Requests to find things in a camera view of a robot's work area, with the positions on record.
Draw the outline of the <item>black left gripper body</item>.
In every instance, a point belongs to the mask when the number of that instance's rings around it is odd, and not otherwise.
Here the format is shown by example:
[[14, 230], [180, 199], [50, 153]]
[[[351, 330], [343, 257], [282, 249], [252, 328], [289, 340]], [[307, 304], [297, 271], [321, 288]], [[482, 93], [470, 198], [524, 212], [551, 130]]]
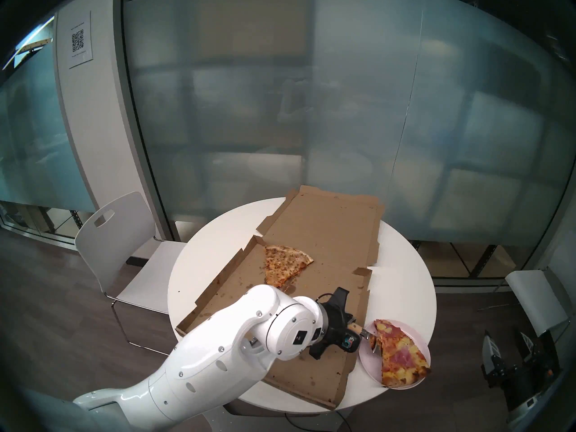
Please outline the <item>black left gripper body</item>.
[[326, 321], [323, 321], [324, 334], [320, 340], [320, 352], [330, 346], [337, 346], [344, 352], [357, 352], [361, 337], [348, 328], [353, 315], [346, 312], [345, 299], [329, 299], [320, 303], [324, 309]]

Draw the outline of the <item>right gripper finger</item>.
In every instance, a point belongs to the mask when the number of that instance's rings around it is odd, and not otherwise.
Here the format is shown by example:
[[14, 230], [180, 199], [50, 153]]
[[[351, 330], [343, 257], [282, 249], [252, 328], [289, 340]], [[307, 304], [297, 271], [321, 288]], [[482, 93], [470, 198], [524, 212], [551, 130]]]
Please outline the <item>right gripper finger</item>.
[[498, 346], [488, 331], [484, 332], [482, 341], [482, 370], [483, 373], [492, 373], [502, 361]]
[[516, 330], [515, 346], [522, 360], [531, 360], [534, 343], [528, 335], [524, 334], [520, 330]]

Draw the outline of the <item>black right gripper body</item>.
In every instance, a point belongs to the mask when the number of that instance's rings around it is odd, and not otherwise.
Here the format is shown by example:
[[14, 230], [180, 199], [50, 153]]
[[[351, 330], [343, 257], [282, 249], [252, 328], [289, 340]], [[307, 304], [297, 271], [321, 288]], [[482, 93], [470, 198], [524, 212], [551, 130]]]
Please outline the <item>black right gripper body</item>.
[[558, 378], [561, 371], [550, 331], [531, 340], [534, 343], [531, 360], [521, 360], [520, 366], [507, 366], [501, 356], [502, 361], [498, 362], [500, 365], [495, 371], [483, 373], [489, 388], [501, 388], [509, 410], [540, 395]]

